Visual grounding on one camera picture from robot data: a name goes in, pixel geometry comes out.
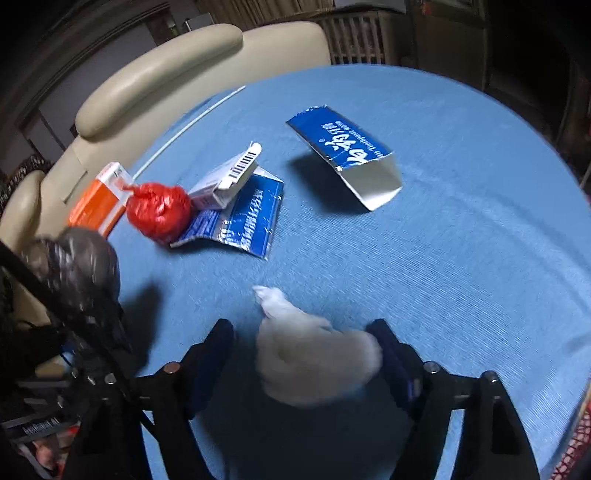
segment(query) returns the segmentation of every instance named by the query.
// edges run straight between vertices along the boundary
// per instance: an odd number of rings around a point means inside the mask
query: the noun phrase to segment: blue tablecloth
[[[136,168],[189,119],[184,116]],[[404,187],[364,211],[285,121],[328,104],[389,145]],[[142,373],[180,359],[218,317],[238,342],[195,420],[218,479],[387,479],[410,422],[383,380],[298,410],[266,397],[254,370],[261,311],[251,286],[284,290],[337,328],[386,318],[423,359],[497,370],[548,476],[591,364],[591,218],[556,152],[521,118],[451,80],[396,67],[325,67],[249,85],[191,127],[141,181],[191,186],[251,140],[285,181],[268,261],[214,243],[166,251],[124,219],[110,236],[121,299],[145,349]],[[453,417],[439,478],[453,465]],[[165,478],[153,440],[154,478]]]

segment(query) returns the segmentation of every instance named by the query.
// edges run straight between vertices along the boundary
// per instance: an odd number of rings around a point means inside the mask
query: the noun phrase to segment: red plastic bag
[[[181,187],[144,183],[125,188],[134,194],[125,209],[131,225],[160,243],[174,242],[191,220],[191,200]]]

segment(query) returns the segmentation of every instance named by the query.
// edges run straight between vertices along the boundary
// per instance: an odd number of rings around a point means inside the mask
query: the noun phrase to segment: white plastic strip
[[[589,180],[589,175],[591,175],[591,161],[589,162],[589,166],[587,167],[587,170],[585,171],[585,175],[583,175],[583,179],[581,180],[581,183],[579,184],[579,187],[581,187],[582,189],[584,189],[585,185],[587,185],[587,180]]]
[[[144,163],[140,169],[135,172],[133,179],[134,181],[146,170],[146,168],[148,168],[152,162],[154,160],[156,160],[156,158],[158,158],[158,156],[164,151],[166,150],[178,137],[180,137],[183,133],[185,133],[189,128],[191,128],[194,124],[196,124],[197,122],[199,122],[204,116],[206,116],[209,112],[211,112],[214,108],[218,107],[219,105],[221,105],[223,102],[225,102],[226,100],[228,100],[229,98],[233,97],[234,95],[236,95],[238,92],[243,91],[246,88],[246,85],[242,85],[241,87],[237,88],[236,90],[234,90],[231,93],[228,93],[224,98],[222,98],[221,100],[217,101],[216,103],[214,103],[211,107],[209,107],[207,110],[205,110],[203,113],[201,113],[200,115],[196,116],[193,120],[191,120],[187,125],[185,125],[184,127],[182,127],[181,130],[179,130],[177,133],[175,133],[172,138],[170,138],[164,145],[162,145],[162,147],[160,147],[156,153],[154,155],[152,155],[147,161],[146,163]]]

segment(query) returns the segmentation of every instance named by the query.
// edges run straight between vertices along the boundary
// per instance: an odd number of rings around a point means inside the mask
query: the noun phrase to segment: blue toothpaste box
[[[308,108],[287,124],[333,167],[368,210],[389,202],[402,189],[392,150],[332,108]]]
[[[197,238],[231,245],[266,258],[281,204],[283,182],[257,167],[223,210],[202,210],[172,248]]]

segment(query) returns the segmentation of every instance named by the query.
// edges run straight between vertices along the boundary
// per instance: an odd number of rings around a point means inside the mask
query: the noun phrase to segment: bolt
[[[441,370],[437,362],[425,362],[423,368],[430,374],[436,374]]]
[[[499,381],[499,375],[497,375],[496,372],[493,372],[493,370],[487,370],[486,372],[484,372],[484,377],[490,383],[495,383]]]
[[[107,385],[113,385],[116,382],[117,382],[117,379],[115,378],[115,376],[113,374],[105,375],[105,383]]]
[[[164,365],[163,370],[168,374],[175,374],[176,372],[181,370],[181,364],[179,364],[178,362],[168,362],[166,365]]]

